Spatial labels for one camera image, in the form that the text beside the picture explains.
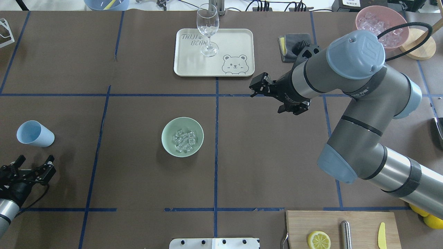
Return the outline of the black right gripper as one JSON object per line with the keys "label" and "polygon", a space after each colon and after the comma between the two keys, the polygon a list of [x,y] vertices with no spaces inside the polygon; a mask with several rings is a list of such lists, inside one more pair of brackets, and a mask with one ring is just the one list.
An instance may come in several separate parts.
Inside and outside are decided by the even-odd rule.
{"label": "black right gripper", "polygon": [[283,102],[283,105],[278,109],[278,113],[292,112],[294,115],[299,115],[307,111],[311,100],[310,98],[302,97],[301,94],[295,90],[292,76],[299,65],[320,51],[321,48],[318,45],[309,44],[307,41],[299,41],[292,49],[292,52],[297,55],[297,58],[292,65],[291,71],[273,81],[269,78],[267,72],[253,77],[249,86],[253,91],[250,97],[261,94]]}

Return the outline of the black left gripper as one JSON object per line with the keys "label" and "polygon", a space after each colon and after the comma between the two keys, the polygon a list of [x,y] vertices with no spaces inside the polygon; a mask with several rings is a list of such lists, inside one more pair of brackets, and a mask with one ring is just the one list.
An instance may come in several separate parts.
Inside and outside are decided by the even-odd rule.
{"label": "black left gripper", "polygon": [[48,184],[56,173],[53,155],[49,155],[44,164],[35,168],[34,172],[32,170],[19,170],[25,161],[25,156],[20,155],[9,166],[1,166],[0,197],[2,199],[25,200],[35,184],[34,181],[40,184]]}

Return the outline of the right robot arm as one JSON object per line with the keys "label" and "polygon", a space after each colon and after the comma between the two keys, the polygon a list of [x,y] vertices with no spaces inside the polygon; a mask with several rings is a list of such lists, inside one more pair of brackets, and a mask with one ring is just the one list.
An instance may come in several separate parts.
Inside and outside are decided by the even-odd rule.
{"label": "right robot arm", "polygon": [[293,67],[278,80],[264,72],[250,83],[253,95],[282,102],[278,113],[301,114],[310,100],[339,89],[351,97],[317,164],[335,179],[366,180],[382,191],[442,218],[442,175],[380,144],[393,119],[417,109],[422,91],[386,64],[378,37],[354,30]]}

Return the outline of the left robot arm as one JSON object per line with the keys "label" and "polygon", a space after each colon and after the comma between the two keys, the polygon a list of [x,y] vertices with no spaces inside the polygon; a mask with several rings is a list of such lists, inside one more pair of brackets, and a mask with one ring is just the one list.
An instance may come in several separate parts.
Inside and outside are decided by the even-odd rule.
{"label": "left robot arm", "polygon": [[14,162],[0,169],[0,235],[3,236],[13,219],[22,214],[24,202],[35,184],[49,188],[54,176],[54,156],[49,155],[43,165],[34,169],[20,169],[26,158],[20,155]]}

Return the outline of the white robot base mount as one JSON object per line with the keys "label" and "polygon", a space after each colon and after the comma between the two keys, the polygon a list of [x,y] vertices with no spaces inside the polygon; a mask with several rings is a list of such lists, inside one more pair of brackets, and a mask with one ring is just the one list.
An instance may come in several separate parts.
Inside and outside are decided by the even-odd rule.
{"label": "white robot base mount", "polygon": [[258,238],[176,238],[170,249],[259,249]]}

